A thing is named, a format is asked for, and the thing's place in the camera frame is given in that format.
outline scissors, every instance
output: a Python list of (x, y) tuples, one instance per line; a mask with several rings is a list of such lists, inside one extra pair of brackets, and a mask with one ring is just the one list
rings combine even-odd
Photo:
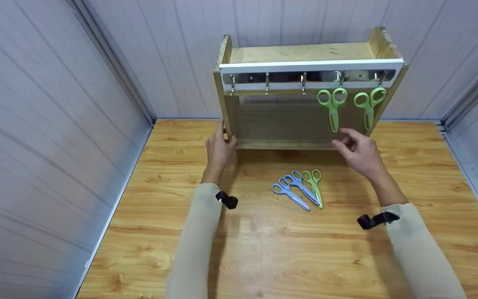
[[(342, 100), (337, 100), (335, 98), (336, 93), (341, 93), (343, 95)], [(320, 100), (320, 95), (325, 94), (328, 98), (326, 102), (323, 102)], [(322, 89), (321, 91), (318, 91), (317, 93), (317, 101), (321, 104), (326, 106), (329, 109), (329, 122), (330, 125), (332, 125), (332, 131), (336, 132), (338, 131), (338, 110), (337, 107), (340, 106), (340, 104), (344, 103), (346, 101), (346, 98), (348, 97), (348, 93), (346, 89), (339, 87), (333, 91), (333, 96), (332, 94), (327, 90), (327, 89)]]
[(310, 211), (311, 208), (301, 199), (298, 195), (294, 194), (290, 190), (290, 186), (285, 184), (285, 179), (284, 178), (279, 178), (278, 182), (276, 184), (273, 184), (272, 190), (276, 194), (286, 194), (289, 196), (290, 199), (292, 199), (293, 202), (295, 202), (298, 206), (302, 207), (306, 211)]
[(322, 178), (322, 173), (318, 169), (313, 169), (312, 172), (308, 172), (307, 170), (302, 172), (302, 179), (313, 187), (313, 193), (318, 199), (318, 207), (322, 210), (324, 208), (324, 203), (322, 203), (322, 195), (320, 194), (320, 189), (318, 189), (318, 181)]
[(300, 190), (307, 196), (307, 198), (318, 206), (319, 203), (317, 197), (311, 191), (309, 191), (309, 189), (307, 189), (304, 184), (302, 184), (302, 174), (300, 174), (298, 170), (293, 170), (292, 172), (290, 172), (290, 174), (283, 176), (283, 180), (289, 186), (295, 186), (300, 188)]
[[(376, 100), (376, 93), (381, 93), (381, 96)], [(374, 120), (374, 107), (381, 103), (385, 97), (387, 96), (387, 91), (383, 87), (375, 88), (368, 96), (368, 93), (362, 92), (357, 93), (355, 97), (353, 97), (353, 102), (355, 106), (364, 109), (364, 127), (366, 130), (370, 130), (373, 125)], [(364, 102), (358, 104), (357, 99), (360, 97), (364, 97)]]

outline finger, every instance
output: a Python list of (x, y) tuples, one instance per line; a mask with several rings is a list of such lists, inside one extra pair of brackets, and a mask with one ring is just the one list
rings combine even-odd
[(366, 136), (348, 127), (342, 127), (340, 131), (344, 134), (348, 134), (353, 140), (357, 142), (362, 142), (366, 139)]
[(230, 142), (228, 143), (228, 146), (231, 149), (234, 149), (236, 145), (237, 145), (237, 138), (235, 136), (232, 136)]
[(215, 131), (215, 135), (218, 138), (224, 139), (224, 119), (220, 118), (217, 122), (217, 130)]
[(340, 142), (342, 142), (345, 145), (350, 145), (352, 141), (353, 140), (350, 136), (345, 136), (344, 138), (342, 138)]
[(345, 159), (349, 159), (352, 155), (354, 155), (354, 153), (352, 153), (349, 148), (339, 140), (332, 140), (332, 144)]

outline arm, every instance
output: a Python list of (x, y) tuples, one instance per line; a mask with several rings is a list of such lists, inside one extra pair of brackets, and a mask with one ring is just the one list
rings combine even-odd
[(382, 211), (393, 212), (400, 219), (386, 225), (396, 261), (417, 299), (464, 299), (461, 284), (444, 253), (429, 233), (417, 208), (408, 202), (388, 173), (376, 142), (352, 129), (333, 144), (349, 166), (366, 177), (376, 191)]
[(233, 154), (237, 139), (224, 140), (222, 120), (206, 142), (207, 166), (195, 189), (184, 229), (176, 248), (173, 268), (167, 278), (165, 298), (207, 299), (207, 273), (213, 237), (222, 204), (215, 199), (224, 167)]

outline metal hook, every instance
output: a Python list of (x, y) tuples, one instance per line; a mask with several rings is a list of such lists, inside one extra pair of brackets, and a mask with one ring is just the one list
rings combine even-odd
[(379, 79), (378, 87), (381, 87), (381, 85), (383, 85), (383, 80), (385, 79), (386, 76), (387, 76), (387, 71), (383, 71), (383, 74), (381, 75), (381, 79)]
[(344, 78), (346, 77), (346, 71), (342, 71), (342, 73), (340, 73), (340, 84), (339, 84), (339, 87), (342, 88), (342, 83), (344, 83)]
[(230, 93), (230, 95), (233, 96), (234, 93), (235, 93), (235, 76), (234, 76), (234, 74), (230, 74), (230, 78), (232, 78), (232, 93)]
[(302, 95), (305, 95), (305, 82), (307, 81), (307, 72), (302, 74)]
[(267, 85), (265, 87), (265, 95), (268, 96), (269, 95), (269, 72), (267, 72), (265, 74), (265, 76), (266, 76), (266, 81), (265, 82), (266, 82), (266, 85)]

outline green scissors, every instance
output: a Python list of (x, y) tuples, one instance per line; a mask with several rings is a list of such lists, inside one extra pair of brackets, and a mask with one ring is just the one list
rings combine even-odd
[(307, 170), (304, 170), (302, 172), (302, 179), (309, 184), (311, 184), (311, 187), (313, 187), (313, 194), (317, 197), (318, 199), (318, 207), (322, 210), (324, 208), (324, 203), (322, 203), (322, 195), (320, 194), (320, 189), (318, 189), (318, 181), (322, 178), (322, 173), (318, 169), (313, 169), (312, 172), (308, 172)]
[[(381, 96), (376, 100), (377, 93), (381, 93)], [(357, 93), (353, 97), (353, 102), (355, 103), (355, 106), (364, 109), (364, 127), (366, 128), (366, 130), (370, 130), (370, 128), (373, 126), (374, 107), (377, 104), (381, 103), (386, 96), (387, 91), (383, 87), (377, 87), (370, 93), (369, 96), (368, 93), (362, 92)], [(357, 102), (357, 99), (360, 97), (364, 97), (364, 102), (359, 104)]]
[[(335, 98), (337, 93), (340, 93), (341, 95), (343, 95), (342, 100), (337, 100)], [(328, 97), (326, 102), (322, 102), (320, 100), (320, 95), (321, 94), (325, 94)], [(332, 125), (332, 131), (334, 131), (334, 132), (338, 131), (338, 111), (337, 111), (337, 107), (340, 106), (340, 104), (344, 103), (346, 101), (347, 97), (348, 97), (348, 92), (342, 87), (336, 88), (333, 91), (333, 96), (327, 89), (322, 89), (321, 91), (318, 91), (318, 93), (317, 93), (318, 102), (321, 105), (324, 105), (329, 109), (329, 122), (330, 122), (330, 125)]]

